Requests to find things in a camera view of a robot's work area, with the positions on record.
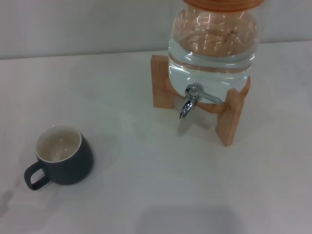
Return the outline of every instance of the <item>white wall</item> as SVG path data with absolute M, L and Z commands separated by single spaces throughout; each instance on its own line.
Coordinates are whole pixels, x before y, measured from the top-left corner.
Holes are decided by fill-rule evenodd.
M 0 58 L 167 48 L 180 0 L 0 0 Z M 273 0 L 263 42 L 312 39 L 311 0 Z

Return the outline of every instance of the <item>glass jar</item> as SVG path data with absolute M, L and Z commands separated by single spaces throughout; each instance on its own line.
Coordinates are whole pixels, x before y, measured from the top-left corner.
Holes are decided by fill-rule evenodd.
M 187 85 L 199 83 L 222 101 L 229 89 L 240 92 L 268 5 L 267 0 L 185 0 L 169 42 L 169 75 L 175 90 L 184 96 Z

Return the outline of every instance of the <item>mug rim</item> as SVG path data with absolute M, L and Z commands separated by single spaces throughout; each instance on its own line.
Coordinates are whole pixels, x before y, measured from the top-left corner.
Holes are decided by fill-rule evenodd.
M 37 152 L 37 147 L 38 147 L 39 140 L 40 140 L 40 138 L 43 136 L 43 134 L 44 134 L 45 132 L 51 131 L 52 129 L 55 129 L 55 128 L 70 128 L 70 129 L 74 130 L 74 131 L 75 131 L 76 133 L 78 133 L 78 135 L 79 135 L 79 145 L 78 145 L 77 149 L 76 149 L 69 157 L 67 157 L 67 158 L 65 158 L 65 159 L 63 159 L 63 160 L 60 160 L 60 161 L 48 161 L 48 160 L 43 159 L 42 157 L 40 157 L 40 155 L 39 155 L 38 152 Z M 41 135 L 38 137 L 37 142 L 36 142 L 36 148 L 35 148 L 36 156 L 37 156 L 40 160 L 42 160 L 42 161 L 44 161 L 44 162 L 48 162 L 48 163 L 59 163 L 59 162 L 63 162 L 63 161 L 66 161 L 66 160 L 70 159 L 72 156 L 75 155 L 75 153 L 77 153 L 77 151 L 79 150 L 79 148 L 80 148 L 80 146 L 81 146 L 81 143 L 82 143 L 82 135 L 81 135 L 81 132 L 80 132 L 77 128 L 74 128 L 74 127 L 68 126 L 68 125 L 53 125 L 51 128 L 48 128 L 48 129 L 44 130 L 43 133 L 41 133 Z

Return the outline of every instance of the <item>wooden leg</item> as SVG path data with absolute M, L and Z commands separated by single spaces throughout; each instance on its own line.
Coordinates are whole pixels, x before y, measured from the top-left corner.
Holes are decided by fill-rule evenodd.
M 230 89 L 225 99 L 226 109 L 218 114 L 216 132 L 225 146 L 232 145 L 244 106 L 244 97 L 236 90 Z
M 172 109 L 174 94 L 168 92 L 165 80 L 168 74 L 168 56 L 153 55 L 151 59 L 154 107 Z

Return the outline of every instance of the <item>orange lid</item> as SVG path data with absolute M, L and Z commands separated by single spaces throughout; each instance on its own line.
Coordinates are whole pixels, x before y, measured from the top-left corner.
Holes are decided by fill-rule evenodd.
M 245 11 L 260 5 L 264 0 L 184 0 L 189 5 L 207 11 Z

